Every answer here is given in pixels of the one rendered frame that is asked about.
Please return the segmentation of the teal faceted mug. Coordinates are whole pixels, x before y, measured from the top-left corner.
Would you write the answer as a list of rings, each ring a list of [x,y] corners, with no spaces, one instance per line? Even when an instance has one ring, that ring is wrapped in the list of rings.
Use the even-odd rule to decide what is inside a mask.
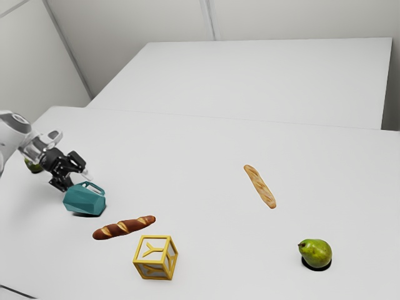
[[[99,216],[106,207],[105,191],[92,182],[80,182],[66,191],[62,203],[68,211]]]

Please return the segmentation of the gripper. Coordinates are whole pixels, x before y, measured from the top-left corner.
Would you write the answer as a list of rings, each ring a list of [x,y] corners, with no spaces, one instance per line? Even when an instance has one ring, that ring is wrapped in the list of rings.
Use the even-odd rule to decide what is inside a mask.
[[[42,155],[39,165],[52,174],[49,184],[61,192],[66,192],[74,185],[69,176],[70,172],[80,174],[87,181],[93,180],[86,167],[86,161],[76,151],[71,151],[66,156],[56,147],[48,149]]]

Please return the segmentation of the yellow letter block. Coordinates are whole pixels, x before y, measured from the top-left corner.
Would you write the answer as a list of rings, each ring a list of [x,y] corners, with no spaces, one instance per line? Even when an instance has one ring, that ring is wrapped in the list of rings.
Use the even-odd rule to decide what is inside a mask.
[[[142,235],[132,263],[143,279],[172,280],[178,250],[171,236]]]

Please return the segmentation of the green fruit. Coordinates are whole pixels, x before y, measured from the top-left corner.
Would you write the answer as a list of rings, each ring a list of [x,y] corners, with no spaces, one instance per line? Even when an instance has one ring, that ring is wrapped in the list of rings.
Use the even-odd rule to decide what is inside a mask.
[[[43,168],[39,164],[34,164],[32,161],[28,160],[27,158],[24,159],[24,163],[26,167],[33,173],[38,174],[43,171]]]

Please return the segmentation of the green pear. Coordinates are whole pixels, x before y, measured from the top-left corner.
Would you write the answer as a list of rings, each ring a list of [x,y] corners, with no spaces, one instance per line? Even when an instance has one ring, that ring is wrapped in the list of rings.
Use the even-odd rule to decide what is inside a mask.
[[[305,239],[297,246],[302,258],[312,268],[324,268],[332,260],[332,249],[330,245],[322,239]]]

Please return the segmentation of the light tan baguette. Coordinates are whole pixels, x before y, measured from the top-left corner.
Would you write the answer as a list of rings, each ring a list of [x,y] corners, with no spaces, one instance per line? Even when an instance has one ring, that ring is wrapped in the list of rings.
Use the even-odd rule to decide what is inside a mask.
[[[246,174],[249,176],[252,185],[256,189],[262,201],[270,208],[276,208],[276,199],[272,194],[271,190],[268,188],[264,180],[262,179],[259,172],[250,165],[245,165],[244,170]]]

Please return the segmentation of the dark brown baguette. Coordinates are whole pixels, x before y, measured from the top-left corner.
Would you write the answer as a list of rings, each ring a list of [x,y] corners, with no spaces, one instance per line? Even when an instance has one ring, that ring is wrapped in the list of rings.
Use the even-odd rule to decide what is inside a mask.
[[[152,215],[142,216],[137,219],[128,219],[114,224],[108,224],[95,230],[92,238],[95,240],[107,240],[118,236],[124,236],[136,231],[140,231],[156,222],[156,217]]]

